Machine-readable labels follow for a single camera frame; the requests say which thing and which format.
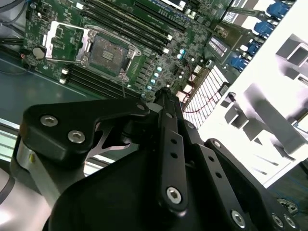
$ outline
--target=silver metal part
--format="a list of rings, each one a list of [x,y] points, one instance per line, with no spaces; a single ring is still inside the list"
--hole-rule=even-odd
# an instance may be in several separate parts
[[[308,45],[297,36],[292,35],[282,45],[277,54],[292,64],[301,67],[308,60]]]
[[[296,228],[296,225],[295,225],[295,223],[294,223],[294,221],[291,219],[291,218],[289,218],[289,216],[287,216],[286,214],[284,215],[284,218],[285,218],[285,220],[288,222],[288,224],[292,227],[292,228]]]
[[[44,47],[47,48],[47,51],[46,51],[46,59],[48,60],[52,60],[53,59],[53,56],[52,56],[52,50],[53,50],[53,44],[52,44],[52,39],[54,37],[56,37],[56,32],[57,32],[57,29],[58,29],[58,26],[59,25],[63,25],[63,26],[66,26],[66,27],[71,27],[71,28],[75,28],[75,29],[79,29],[79,30],[83,30],[83,36],[82,36],[82,47],[80,48],[77,56],[76,56],[76,60],[71,60],[72,62],[75,62],[75,61],[80,61],[81,60],[81,57],[83,56],[85,50],[86,50],[86,47],[88,46],[88,33],[89,33],[89,29],[85,29],[85,28],[82,28],[82,27],[78,27],[78,26],[74,26],[74,25],[70,25],[70,24],[66,24],[66,23],[60,23],[60,22],[57,22],[57,21],[52,21],[51,22],[51,26],[50,26],[50,31],[48,31],[48,33],[46,35],[44,35],[44,38],[43,38],[43,43],[42,45]]]
[[[142,106],[141,104],[138,104],[137,107],[143,111],[145,110],[144,106]]]
[[[34,2],[32,2],[32,3],[30,4],[30,7],[31,7],[33,10],[35,10],[35,9],[37,8],[37,5],[36,5]]]
[[[218,141],[214,141],[214,144],[215,144],[216,147],[221,148],[221,145],[220,145],[220,143],[218,143]]]
[[[108,124],[104,124],[104,123],[100,123],[97,126],[96,131],[103,131],[103,135],[100,139],[100,141],[98,142],[98,144],[96,145],[95,148],[93,148],[89,153],[88,153],[88,158],[96,156],[96,155],[101,155],[105,152],[108,151],[119,151],[119,150],[124,150],[130,147],[130,143],[127,145],[123,145],[123,146],[112,146],[112,147],[108,147],[103,149],[103,144],[105,143],[110,131],[111,131],[112,127],[109,126]]]
[[[16,159],[21,167],[28,170],[51,208],[64,190],[84,178],[83,166],[70,171],[58,168],[28,149],[22,140],[19,143]]]
[[[33,48],[32,53],[35,56],[35,58],[38,60],[43,59],[45,57],[45,53],[41,47]]]
[[[9,180],[9,175],[0,169],[0,189]],[[2,231],[39,231],[51,214],[45,198],[18,181],[0,206]]]
[[[281,219],[276,216],[275,214],[272,215],[274,222],[281,228],[283,228],[283,222],[281,221]]]
[[[273,132],[288,155],[308,148],[307,140],[266,100],[252,102],[252,107]]]
[[[176,188],[173,187],[167,188],[167,196],[169,200],[174,204],[178,205],[182,201],[181,193]]]
[[[190,127],[191,129],[194,129],[194,125],[191,122],[187,121],[187,126]]]
[[[169,118],[173,118],[173,116],[172,116],[172,114],[170,114],[170,113],[166,113],[166,115],[169,117]]]
[[[83,143],[86,140],[86,137],[83,132],[76,130],[70,131],[67,137],[73,143]]]
[[[88,57],[84,55],[84,56],[81,57],[80,64],[83,65],[83,66],[87,66],[88,60],[89,60]]]
[[[58,124],[58,120],[56,117],[51,115],[44,115],[41,117],[40,122],[42,125],[48,126],[48,127],[54,127]]]
[[[232,219],[234,220],[234,222],[235,222],[240,228],[244,229],[244,228],[246,227],[245,220],[244,220],[244,218],[242,217],[242,215],[241,215],[239,212],[233,210],[233,211],[231,212],[231,216],[232,216]]]

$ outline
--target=dimm slot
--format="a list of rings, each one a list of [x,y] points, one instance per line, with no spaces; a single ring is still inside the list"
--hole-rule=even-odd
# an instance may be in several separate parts
[[[101,8],[95,8],[94,6],[89,5],[90,10],[99,16],[104,17],[106,20],[112,21],[113,23],[115,23],[118,27],[124,28],[124,26],[127,26],[129,30],[131,30],[131,32],[135,33],[136,35],[148,40],[150,43],[156,44],[157,46],[166,46],[166,42],[163,42],[161,40],[157,40],[156,38],[153,38],[150,34],[147,34],[147,31],[140,31],[137,28],[135,28],[133,25],[126,25],[124,24],[127,21],[117,21],[115,18],[112,18],[113,15],[108,15],[108,12],[105,11],[105,9],[101,9]]]
[[[151,8],[149,8],[148,6],[142,4],[142,3],[139,2],[139,1],[135,1],[135,6],[138,7],[138,8],[140,8],[141,10],[143,10],[143,11],[145,11],[145,12],[151,14],[151,15],[154,16],[155,18],[157,18],[157,19],[163,21],[164,23],[169,24],[171,27],[173,27],[173,28],[179,30],[179,31],[182,32],[182,33],[184,33],[185,30],[186,30],[185,27],[183,27],[183,26],[177,24],[176,22],[171,21],[170,19],[168,19],[168,18],[162,16],[161,14],[159,14],[159,13],[153,11]]]
[[[91,1],[91,3],[89,3],[88,6],[91,6],[91,5],[96,7],[96,8],[100,8],[100,10],[102,10],[102,11],[108,12],[113,17],[119,18],[123,22],[129,23],[130,26],[137,28],[139,31],[146,32],[146,33],[150,34],[152,37],[155,37],[155,38],[159,39],[160,41],[162,41],[162,43],[164,43],[165,45],[167,45],[167,43],[169,42],[167,35],[161,34],[155,28],[151,28],[151,27],[144,25],[143,23],[139,22],[139,20],[131,18],[130,15],[124,16],[124,15],[120,14],[122,12],[116,11],[116,9],[109,6],[108,4]]]

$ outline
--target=red wire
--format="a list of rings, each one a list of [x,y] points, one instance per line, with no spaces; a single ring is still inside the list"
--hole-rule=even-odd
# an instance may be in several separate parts
[[[216,94],[213,96],[213,97],[211,97],[206,103],[205,103],[205,105],[203,105],[201,108],[199,108],[198,110],[196,110],[196,111],[192,111],[192,112],[185,112],[184,111],[184,113],[197,113],[197,112],[200,112],[203,108],[205,108],[206,106],[207,106],[207,104],[209,103],[209,102],[211,102],[211,100],[214,98],[216,96]]]

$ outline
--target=ram slot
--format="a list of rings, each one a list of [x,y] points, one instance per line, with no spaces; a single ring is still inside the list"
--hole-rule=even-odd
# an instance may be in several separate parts
[[[186,31],[185,27],[177,24],[176,22],[171,21],[171,19],[162,16],[161,14],[157,13],[156,11],[153,11],[150,7],[142,4],[139,1],[135,1],[135,6],[138,7],[139,9],[147,12],[148,14],[152,15],[154,18],[157,18],[158,20],[161,20],[164,23],[170,25],[171,27],[179,30],[182,33],[184,33]]]
[[[123,88],[120,84],[105,79],[85,68],[71,65],[68,79],[70,83],[107,98],[123,98]],[[127,88],[125,88],[125,95],[128,98],[140,97],[138,93]]]
[[[115,3],[105,0],[104,3],[102,3],[102,1],[100,0],[83,0],[85,3],[91,3],[91,4],[104,4],[106,6],[108,6],[109,8],[112,9],[116,9],[117,11],[121,12],[123,15],[127,15],[129,16],[132,20],[134,20],[136,23],[138,23],[139,25],[145,25],[146,27],[157,31],[159,34],[168,37],[168,32],[166,32],[165,30],[161,29],[160,27],[156,26],[156,25],[152,25],[149,22],[145,21],[144,19],[136,16],[136,15],[132,15],[131,12],[129,12],[126,9],[121,8],[120,6],[116,5]]]
[[[90,12],[83,12],[83,16],[103,25],[104,27],[106,27],[106,28],[108,28],[112,31],[115,31],[115,32],[135,41],[136,43],[142,44],[145,47],[150,48],[151,50],[157,52],[160,55],[163,54],[163,49],[164,49],[163,47],[159,47],[155,44],[152,44],[149,41],[147,41],[146,39],[138,37],[137,35],[131,33],[130,31],[127,31],[124,28],[117,26],[112,21],[108,20],[108,18],[99,18],[99,17],[97,17],[96,15],[94,15],[93,13],[90,13]]]
[[[89,10],[93,12],[94,14],[99,15],[106,20],[112,21],[114,24],[116,24],[120,28],[126,28],[127,30],[131,31],[137,36],[140,36],[148,40],[152,44],[156,44],[157,46],[162,46],[162,47],[165,47],[167,45],[167,40],[162,41],[162,40],[156,39],[151,34],[148,34],[147,31],[139,30],[135,26],[129,24],[126,19],[124,19],[123,21],[119,21],[117,17],[114,17],[112,14],[108,14],[106,9],[98,8],[92,5],[88,5],[88,7],[89,7]]]
[[[134,29],[141,31],[142,33],[146,33],[150,37],[158,39],[164,45],[167,45],[169,42],[168,36],[166,34],[161,34],[156,29],[153,29],[147,25],[144,25],[139,20],[136,20],[128,16],[127,14],[116,10],[115,8],[109,6],[108,4],[105,4],[103,2],[91,1],[87,6],[88,7],[92,6],[96,9],[99,9],[100,12],[108,15],[109,17],[121,19],[124,23],[129,24],[130,27],[133,27]]]

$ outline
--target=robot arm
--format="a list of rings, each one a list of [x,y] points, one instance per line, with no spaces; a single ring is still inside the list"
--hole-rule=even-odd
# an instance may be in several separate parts
[[[0,169],[0,230],[42,230],[50,213],[43,196]]]
[[[299,230],[222,143],[201,140],[169,89],[149,107],[120,99],[25,111],[14,159],[52,208],[50,231]],[[88,157],[130,143],[139,150],[84,177]]]

